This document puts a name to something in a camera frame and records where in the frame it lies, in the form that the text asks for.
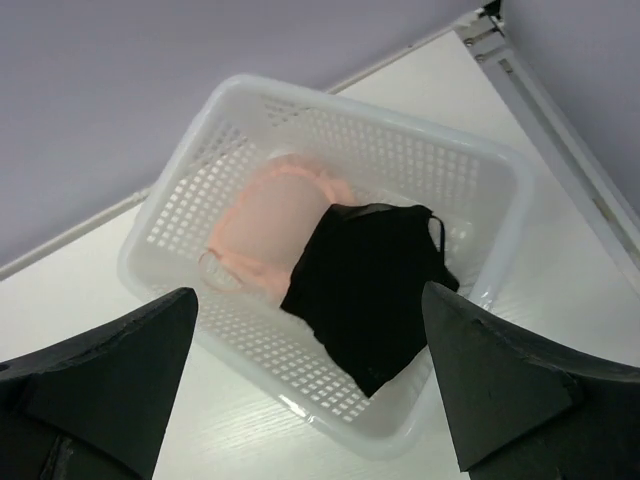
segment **gray wall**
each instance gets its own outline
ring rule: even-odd
[[[503,3],[509,38],[640,214],[640,1]]]
[[[320,89],[479,0],[0,2],[0,266],[153,182],[239,72]]]

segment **pink garment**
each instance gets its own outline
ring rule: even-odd
[[[256,288],[281,299],[291,272],[322,215],[333,203],[354,205],[349,185],[313,159],[288,154],[258,170],[215,225],[208,251],[238,286],[212,284],[225,292]]]

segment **white surface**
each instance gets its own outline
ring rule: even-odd
[[[463,132],[244,75],[211,95],[136,218],[119,270],[134,294],[149,301],[192,286],[201,345],[352,451],[396,457],[422,435],[428,405],[439,398],[426,387],[427,349],[368,399],[303,322],[201,278],[198,261],[214,226],[283,149],[338,174],[357,205],[422,204],[436,212],[447,225],[447,262],[460,293],[483,306],[520,244],[533,168],[517,152]],[[269,236],[268,222],[254,222],[256,235]],[[213,258],[213,272],[223,270]]]
[[[640,300],[549,175],[542,159],[453,34],[386,67],[345,96],[508,144],[540,165],[537,201],[494,311],[612,360],[640,364]],[[0,358],[63,340],[140,302],[116,277],[135,211],[0,284]],[[194,345],[155,478],[428,479],[457,473],[441,411],[407,455],[369,462],[305,425]]]

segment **perforated basket wall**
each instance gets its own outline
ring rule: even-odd
[[[214,354],[358,453],[397,454],[420,430],[427,351],[368,400],[304,322],[259,298],[210,290],[197,260],[251,172],[295,151],[329,164],[362,204],[427,205],[447,225],[447,263],[461,293],[473,295],[483,272],[484,283],[498,285],[504,268],[492,273],[488,259],[500,232],[528,207],[518,200],[522,173],[495,146],[474,153],[456,135],[279,82],[228,81],[196,117],[144,205],[121,255],[123,279],[141,296],[194,287],[198,335]],[[523,211],[514,213],[518,203]]]

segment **black garment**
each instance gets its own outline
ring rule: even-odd
[[[368,397],[426,346],[425,283],[458,290],[444,265],[444,225],[438,251],[431,219],[421,205],[333,205],[291,275],[281,308],[311,326]]]

